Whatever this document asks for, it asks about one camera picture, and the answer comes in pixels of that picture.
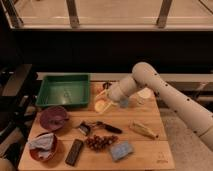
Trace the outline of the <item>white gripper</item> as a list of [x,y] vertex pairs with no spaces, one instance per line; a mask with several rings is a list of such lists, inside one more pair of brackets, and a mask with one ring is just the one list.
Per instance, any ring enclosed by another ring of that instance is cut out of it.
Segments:
[[118,106],[118,103],[124,99],[129,98],[132,94],[137,92],[139,87],[136,81],[131,75],[128,75],[121,79],[120,81],[113,83],[109,89],[101,91],[94,97],[94,100],[97,100],[102,95],[108,95],[108,98],[112,100],[109,102],[101,111],[100,114],[106,112],[112,106]]

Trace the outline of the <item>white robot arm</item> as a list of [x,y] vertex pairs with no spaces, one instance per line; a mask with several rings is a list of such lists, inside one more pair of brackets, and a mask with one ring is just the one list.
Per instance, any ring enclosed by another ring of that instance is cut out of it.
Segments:
[[213,113],[165,82],[147,62],[134,65],[132,73],[104,90],[111,103],[119,103],[144,87],[151,89],[213,151]]

